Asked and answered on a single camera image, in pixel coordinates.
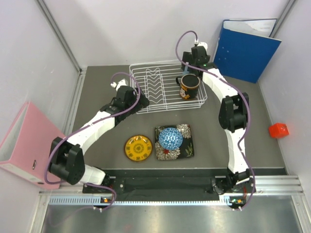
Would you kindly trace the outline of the yellow patterned round plate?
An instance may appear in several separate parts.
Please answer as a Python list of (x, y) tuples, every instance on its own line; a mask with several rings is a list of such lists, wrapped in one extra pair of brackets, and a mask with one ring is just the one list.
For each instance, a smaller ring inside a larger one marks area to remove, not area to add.
[(130, 137), (124, 145), (125, 156), (133, 162), (143, 162), (153, 151), (151, 140), (144, 135)]

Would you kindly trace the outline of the blue triangle pattern bowl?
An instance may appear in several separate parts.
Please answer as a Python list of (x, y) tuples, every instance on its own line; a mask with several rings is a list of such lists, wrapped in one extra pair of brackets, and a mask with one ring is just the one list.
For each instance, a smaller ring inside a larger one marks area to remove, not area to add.
[(160, 132), (158, 141), (164, 149), (176, 150), (182, 145), (183, 136), (176, 128), (165, 128)]

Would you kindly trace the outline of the black floral square plate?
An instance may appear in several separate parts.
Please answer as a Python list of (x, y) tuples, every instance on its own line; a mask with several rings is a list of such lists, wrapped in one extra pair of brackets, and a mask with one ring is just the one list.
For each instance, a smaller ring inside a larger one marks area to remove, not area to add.
[[(160, 132), (165, 128), (176, 128), (183, 136), (182, 145), (176, 150), (166, 150), (164, 149), (158, 141)], [(177, 124), (177, 125), (166, 125), (155, 127), (155, 155), (157, 160), (160, 161), (170, 161), (178, 159), (186, 159), (194, 156), (194, 144), (192, 131), (189, 124)]]

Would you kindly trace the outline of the light blue cup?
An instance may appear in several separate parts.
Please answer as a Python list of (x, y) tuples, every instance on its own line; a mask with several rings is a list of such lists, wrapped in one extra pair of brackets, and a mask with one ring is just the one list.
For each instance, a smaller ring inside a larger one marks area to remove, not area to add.
[(188, 67), (185, 67), (184, 70), (183, 70), (183, 75), (187, 75), (189, 74), (189, 71), (188, 71)]

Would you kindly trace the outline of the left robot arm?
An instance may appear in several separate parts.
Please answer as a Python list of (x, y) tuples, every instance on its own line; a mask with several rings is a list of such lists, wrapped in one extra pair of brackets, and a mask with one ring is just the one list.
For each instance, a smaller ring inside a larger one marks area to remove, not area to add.
[(149, 104), (141, 88), (118, 87), (117, 95), (111, 102), (104, 105), (82, 128), (52, 141), (45, 174), (53, 174), (61, 182), (71, 185), (91, 183), (99, 192), (106, 192), (110, 188), (110, 180), (105, 178), (103, 170), (86, 165), (84, 154), (104, 133)]

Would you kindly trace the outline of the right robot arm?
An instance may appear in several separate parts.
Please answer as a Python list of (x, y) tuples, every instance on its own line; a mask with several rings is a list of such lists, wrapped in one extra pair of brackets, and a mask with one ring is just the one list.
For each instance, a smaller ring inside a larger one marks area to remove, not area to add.
[(207, 85), (220, 101), (219, 124), (224, 129), (229, 152), (225, 180), (212, 180), (217, 194), (227, 191), (238, 192), (250, 180), (250, 168), (245, 161), (245, 133), (248, 130), (249, 99), (222, 76), (211, 63), (206, 46), (201, 43), (183, 52), (182, 69), (194, 74)]

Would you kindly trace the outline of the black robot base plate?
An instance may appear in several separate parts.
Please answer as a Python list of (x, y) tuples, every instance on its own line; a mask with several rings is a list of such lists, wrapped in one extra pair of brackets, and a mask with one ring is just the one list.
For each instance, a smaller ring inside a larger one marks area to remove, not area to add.
[(125, 194), (136, 190), (202, 190), (204, 192), (223, 194), (234, 188), (226, 178), (214, 177), (117, 177), (105, 179), (102, 186)]

